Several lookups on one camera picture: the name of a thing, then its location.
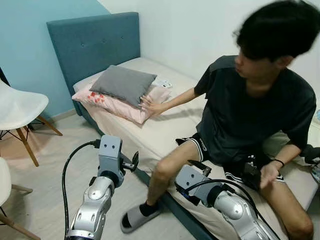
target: pink pillow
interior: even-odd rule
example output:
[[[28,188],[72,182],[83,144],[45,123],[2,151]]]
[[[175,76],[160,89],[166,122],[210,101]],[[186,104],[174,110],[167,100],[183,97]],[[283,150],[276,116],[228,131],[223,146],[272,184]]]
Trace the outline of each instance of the pink pillow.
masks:
[[[138,109],[112,96],[89,91],[93,83],[94,82],[87,84],[76,92],[72,96],[72,100],[104,108],[114,115],[138,124],[143,124],[150,117],[148,111]],[[165,87],[152,84],[147,96],[151,97],[155,103],[160,104],[168,98],[170,92],[171,91]]]

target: teal upholstered headboard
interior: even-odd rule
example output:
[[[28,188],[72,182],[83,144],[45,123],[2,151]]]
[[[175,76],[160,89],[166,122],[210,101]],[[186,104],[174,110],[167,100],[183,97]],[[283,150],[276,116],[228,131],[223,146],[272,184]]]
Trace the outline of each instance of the teal upholstered headboard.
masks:
[[[56,20],[47,27],[71,96],[78,81],[140,57],[137,12]]]

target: floor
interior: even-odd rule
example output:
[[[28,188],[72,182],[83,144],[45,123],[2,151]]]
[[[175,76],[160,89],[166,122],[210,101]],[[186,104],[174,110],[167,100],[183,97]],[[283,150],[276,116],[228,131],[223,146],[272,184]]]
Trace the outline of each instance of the floor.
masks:
[[[6,135],[0,141],[0,153],[7,160],[13,184],[32,188],[25,194],[12,190],[2,206],[7,215],[42,240],[62,240],[65,231],[64,204],[61,175],[69,154],[79,145],[99,139],[100,136],[80,116],[72,115],[55,123],[63,136],[57,136],[46,127],[29,134],[39,167],[33,165],[21,142]],[[70,222],[81,205],[83,192],[92,176],[97,175],[98,150],[87,146],[80,150],[69,164],[66,175]],[[101,239],[113,240],[194,240],[194,237],[169,211],[153,219],[132,234],[123,234],[120,219],[125,210],[142,203],[147,187],[127,171],[121,187],[116,188],[112,205],[107,213]],[[308,210],[315,227],[314,240],[320,239],[320,197],[314,198]],[[8,226],[0,226],[1,240],[27,240],[21,233]]]

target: silver robotic arm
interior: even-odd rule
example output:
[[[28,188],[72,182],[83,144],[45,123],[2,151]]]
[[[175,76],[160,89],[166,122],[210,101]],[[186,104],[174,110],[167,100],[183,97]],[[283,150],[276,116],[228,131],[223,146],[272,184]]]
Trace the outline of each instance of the silver robotic arm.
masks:
[[[200,167],[204,174],[189,165],[184,165],[175,179],[175,185],[186,199],[195,205],[203,205],[218,210],[224,219],[232,225],[241,240],[280,240],[273,231],[258,219],[253,206],[240,196],[233,195],[220,182],[211,182],[191,189],[191,186],[208,181],[211,169],[199,162],[192,162]]]
[[[99,146],[98,176],[93,177],[83,194],[83,202],[76,212],[66,240],[100,240],[111,207],[115,188],[124,181],[125,171],[134,171],[139,162],[138,152],[132,164],[124,162],[121,154],[122,140],[116,136],[103,135]]]

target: man's left hand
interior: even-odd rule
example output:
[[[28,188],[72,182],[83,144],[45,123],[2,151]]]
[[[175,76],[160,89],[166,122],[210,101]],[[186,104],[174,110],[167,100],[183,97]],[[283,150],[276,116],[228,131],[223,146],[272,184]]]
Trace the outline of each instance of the man's left hand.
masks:
[[[260,189],[264,189],[268,186],[273,180],[277,178],[279,175],[278,168],[275,164],[270,162],[267,165],[264,165],[261,168],[261,182],[260,182]]]

